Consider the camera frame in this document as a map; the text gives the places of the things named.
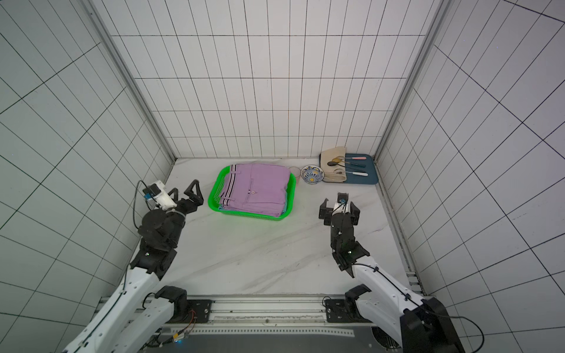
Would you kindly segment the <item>purple pants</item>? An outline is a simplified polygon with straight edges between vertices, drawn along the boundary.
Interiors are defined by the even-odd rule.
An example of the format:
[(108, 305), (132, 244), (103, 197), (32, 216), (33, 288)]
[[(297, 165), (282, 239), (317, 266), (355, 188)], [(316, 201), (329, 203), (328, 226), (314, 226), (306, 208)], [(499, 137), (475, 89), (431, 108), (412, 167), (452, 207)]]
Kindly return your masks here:
[(229, 167), (219, 206), (222, 210), (278, 218), (287, 210), (290, 170), (284, 166), (244, 163)]

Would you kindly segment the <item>beige cutlery holder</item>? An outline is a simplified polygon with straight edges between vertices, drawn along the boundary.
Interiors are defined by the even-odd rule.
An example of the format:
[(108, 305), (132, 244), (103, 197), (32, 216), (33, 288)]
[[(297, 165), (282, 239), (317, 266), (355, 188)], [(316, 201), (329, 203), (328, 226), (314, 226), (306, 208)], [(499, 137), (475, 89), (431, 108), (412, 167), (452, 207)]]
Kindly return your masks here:
[(347, 173), (344, 166), (346, 151), (345, 146), (322, 151), (319, 156), (319, 163), (324, 173), (324, 182), (344, 183), (347, 181)]

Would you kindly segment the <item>black spoon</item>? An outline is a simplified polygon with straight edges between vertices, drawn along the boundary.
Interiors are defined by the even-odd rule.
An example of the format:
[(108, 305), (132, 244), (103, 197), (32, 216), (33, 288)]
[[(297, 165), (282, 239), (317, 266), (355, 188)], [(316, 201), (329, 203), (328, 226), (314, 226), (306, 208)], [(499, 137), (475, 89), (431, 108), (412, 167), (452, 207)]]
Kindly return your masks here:
[(347, 163), (343, 162), (343, 163), (336, 163), (336, 162), (328, 162), (328, 166), (341, 166), (341, 167), (346, 167)]

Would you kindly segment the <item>dark teal tray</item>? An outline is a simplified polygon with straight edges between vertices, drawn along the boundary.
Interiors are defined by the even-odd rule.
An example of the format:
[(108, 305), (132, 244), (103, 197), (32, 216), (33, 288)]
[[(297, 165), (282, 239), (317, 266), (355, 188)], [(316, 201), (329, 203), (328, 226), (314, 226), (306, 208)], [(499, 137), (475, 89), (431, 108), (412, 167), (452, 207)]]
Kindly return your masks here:
[[(366, 160), (346, 160), (346, 157), (366, 157)], [(346, 171), (358, 171), (368, 173), (369, 176), (356, 176), (347, 174), (345, 184), (351, 185), (376, 185), (378, 184), (378, 173), (373, 158), (369, 154), (346, 154)]]

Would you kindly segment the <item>clear glass cup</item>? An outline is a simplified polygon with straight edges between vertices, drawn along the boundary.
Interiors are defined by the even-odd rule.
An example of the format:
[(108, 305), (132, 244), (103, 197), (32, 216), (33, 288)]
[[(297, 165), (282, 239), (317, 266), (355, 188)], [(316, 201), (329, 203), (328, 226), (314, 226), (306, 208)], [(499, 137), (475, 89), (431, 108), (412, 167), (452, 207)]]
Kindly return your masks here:
[(296, 167), (296, 166), (291, 166), (289, 167), (290, 172), (297, 178), (299, 179), (301, 177), (301, 168)]

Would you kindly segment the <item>patterned ceramic bowl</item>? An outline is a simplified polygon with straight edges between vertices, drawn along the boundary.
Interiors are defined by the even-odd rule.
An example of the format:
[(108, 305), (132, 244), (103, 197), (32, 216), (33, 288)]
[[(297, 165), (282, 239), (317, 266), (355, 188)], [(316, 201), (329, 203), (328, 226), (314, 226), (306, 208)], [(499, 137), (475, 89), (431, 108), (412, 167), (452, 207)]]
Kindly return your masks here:
[(319, 166), (305, 166), (301, 169), (300, 176), (306, 184), (316, 185), (323, 181), (325, 173)]

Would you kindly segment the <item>white handled utensil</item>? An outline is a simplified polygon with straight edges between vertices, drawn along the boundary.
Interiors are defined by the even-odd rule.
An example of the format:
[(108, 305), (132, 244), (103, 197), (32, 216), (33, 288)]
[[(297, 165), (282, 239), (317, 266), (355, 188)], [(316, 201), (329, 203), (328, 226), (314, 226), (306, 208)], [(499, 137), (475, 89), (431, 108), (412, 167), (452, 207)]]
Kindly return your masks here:
[(358, 172), (358, 171), (346, 171), (347, 174), (352, 174), (352, 175), (356, 175), (359, 177), (368, 177), (368, 173), (364, 173), (364, 172)]

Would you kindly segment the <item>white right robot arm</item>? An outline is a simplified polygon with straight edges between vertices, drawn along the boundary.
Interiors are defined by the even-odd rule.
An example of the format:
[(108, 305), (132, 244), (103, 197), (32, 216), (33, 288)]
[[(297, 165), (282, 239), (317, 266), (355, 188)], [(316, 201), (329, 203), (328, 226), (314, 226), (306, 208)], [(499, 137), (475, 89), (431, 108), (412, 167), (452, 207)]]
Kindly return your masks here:
[(404, 352), (463, 352), (444, 305), (393, 278), (356, 240), (359, 218), (360, 210), (348, 194), (339, 193), (333, 206), (326, 199), (319, 207), (319, 219), (330, 228), (333, 259), (358, 284), (345, 294), (350, 318), (373, 323)]

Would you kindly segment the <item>green plastic basket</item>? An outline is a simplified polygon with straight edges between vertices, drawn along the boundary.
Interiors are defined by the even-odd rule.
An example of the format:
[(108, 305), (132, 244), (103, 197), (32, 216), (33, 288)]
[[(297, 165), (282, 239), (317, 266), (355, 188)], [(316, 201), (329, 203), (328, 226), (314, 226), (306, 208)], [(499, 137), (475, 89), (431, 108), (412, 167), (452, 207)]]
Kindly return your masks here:
[(295, 189), (296, 189), (296, 186), (297, 186), (296, 177), (291, 172), (290, 172), (290, 180), (289, 180), (288, 187), (287, 187), (287, 191), (288, 191), (287, 210), (285, 211), (284, 214), (282, 214), (282, 216), (275, 218), (275, 217), (271, 217), (271, 216), (257, 215), (257, 214), (252, 214), (252, 213), (222, 210), (219, 206), (219, 194), (222, 191), (222, 187), (224, 185), (224, 180), (225, 180), (226, 175), (229, 172), (230, 166), (223, 168), (219, 172), (219, 176), (217, 177), (215, 185), (213, 186), (212, 191), (210, 192), (210, 196), (208, 198), (208, 206), (210, 207), (211, 210), (214, 210), (214, 211), (217, 211), (217, 212), (220, 212), (220, 213), (225, 213), (225, 214), (232, 215), (232, 216), (244, 216), (244, 217), (251, 217), (251, 218), (256, 218), (256, 219), (266, 219), (266, 220), (272, 220), (272, 221), (279, 221), (279, 220), (282, 220), (285, 217), (290, 215), (290, 213), (291, 213), (291, 211), (293, 210), (293, 207), (294, 207), (294, 194), (295, 194)]

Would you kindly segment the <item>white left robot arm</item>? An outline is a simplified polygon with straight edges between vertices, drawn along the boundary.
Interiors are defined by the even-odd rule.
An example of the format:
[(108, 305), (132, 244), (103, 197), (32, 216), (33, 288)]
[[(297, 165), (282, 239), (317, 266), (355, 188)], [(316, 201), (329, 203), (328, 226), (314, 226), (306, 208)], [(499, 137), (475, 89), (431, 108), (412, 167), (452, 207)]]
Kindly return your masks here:
[(197, 321), (186, 290), (161, 281), (177, 256), (187, 215), (204, 203), (200, 183), (194, 180), (184, 198), (176, 188), (166, 191), (161, 181), (145, 186), (143, 192), (155, 207), (137, 227), (139, 250), (118, 288), (65, 352), (138, 352), (160, 347), (162, 342), (153, 336), (163, 325), (189, 327)]

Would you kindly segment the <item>aluminium mounting rail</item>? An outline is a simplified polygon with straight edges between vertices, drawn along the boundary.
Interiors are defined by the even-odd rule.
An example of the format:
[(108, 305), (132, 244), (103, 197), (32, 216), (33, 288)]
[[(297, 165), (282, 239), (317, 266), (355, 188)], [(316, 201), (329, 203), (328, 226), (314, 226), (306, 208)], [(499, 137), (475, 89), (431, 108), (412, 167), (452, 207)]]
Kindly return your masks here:
[(171, 325), (172, 338), (196, 324), (230, 326), (243, 332), (245, 325), (274, 327), (290, 324), (325, 326), (367, 323), (385, 332), (404, 349), (436, 349), (448, 344), (456, 331), (443, 306), (403, 288), (376, 291), (359, 285), (343, 298), (258, 297), (190, 299), (185, 290), (164, 286), (155, 293), (137, 285), (118, 290), (78, 336), (80, 347), (94, 352), (137, 351), (162, 326)]

